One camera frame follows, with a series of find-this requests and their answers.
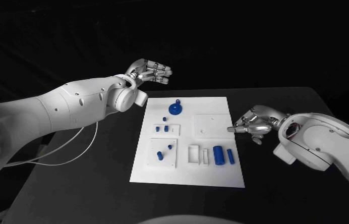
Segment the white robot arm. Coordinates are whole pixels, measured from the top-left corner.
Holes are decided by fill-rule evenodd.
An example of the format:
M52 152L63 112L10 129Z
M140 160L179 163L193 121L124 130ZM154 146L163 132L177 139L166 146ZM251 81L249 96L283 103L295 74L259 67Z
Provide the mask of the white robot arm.
M310 168L324 171L336 164L349 180L349 125L316 113L287 115L257 105L245 113L228 132L252 134L261 145L264 134L278 131L280 144L274 154L287 163L300 160Z
M147 94L138 86L167 84L170 75L170 67L140 59L122 75L73 81L37 97L0 103L0 169L36 138L91 125L133 103L143 106Z

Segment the blue object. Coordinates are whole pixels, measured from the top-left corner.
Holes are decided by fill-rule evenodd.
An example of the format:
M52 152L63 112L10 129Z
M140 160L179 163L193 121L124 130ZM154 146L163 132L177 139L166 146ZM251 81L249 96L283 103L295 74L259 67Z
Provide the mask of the blue object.
M171 115L179 115L182 112L182 105L180 105L180 100L176 100L176 103L169 106L169 113Z
M157 152L157 157L158 157L158 160L161 161L163 160L161 152Z
M225 160L223 160L223 149L222 146L215 146L213 147L213 155L215 155L215 163L216 165L223 165Z
M231 149L228 149L226 151L228 151L229 162L231 162L231 164L235 164L232 151L231 151Z

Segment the white cable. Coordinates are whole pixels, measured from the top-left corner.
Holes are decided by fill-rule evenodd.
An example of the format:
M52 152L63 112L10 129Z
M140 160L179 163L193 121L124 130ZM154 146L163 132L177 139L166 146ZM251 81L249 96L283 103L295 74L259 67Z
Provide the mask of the white cable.
M7 163L6 164L6 166L4 167L11 167L11 166L17 166L17 165L21 165L21 164L24 164L24 163L34 163L34 164L42 164L42 165L50 165L50 164L43 164L43 163L37 163L37 162L32 162L32 161L34 161L34 160L37 160L37 159L40 159L40 158L43 158L43 157L46 157L47 155L50 155L53 152L56 152L73 139L75 139L75 137L78 136L78 134L81 133L81 131L84 130L84 127L81 128L81 130L79 130L79 132L76 133L76 135L72 137L72 139L60 146L60 147L58 147L55 150L52 150L50 152L47 152L45 155L42 155L42 156L39 156L39 157L36 157L36 158L33 158L33 159L30 159L30 160L26 160L26 161L19 161L19 162L11 162L11 163Z

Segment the dark gray table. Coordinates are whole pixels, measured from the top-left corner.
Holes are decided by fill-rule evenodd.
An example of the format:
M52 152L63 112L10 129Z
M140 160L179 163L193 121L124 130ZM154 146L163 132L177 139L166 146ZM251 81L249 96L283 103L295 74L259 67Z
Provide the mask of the dark gray table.
M332 115L317 93L304 87L151 91L148 96L226 96L233 121L255 104L291 114ZM349 200L349 182L334 166L319 172L300 162L287 165L272 154L277 132L265 136L261 146L248 134L235 137L245 189L130 183L144 110L134 105L99 122L94 145L76 161L34 167L6 224L137 223L174 214L208 215L241 223L347 221L342 204ZM73 158L89 144L94 131L95 125L88 126L42 162L60 163ZM49 150L76 132L58 132Z

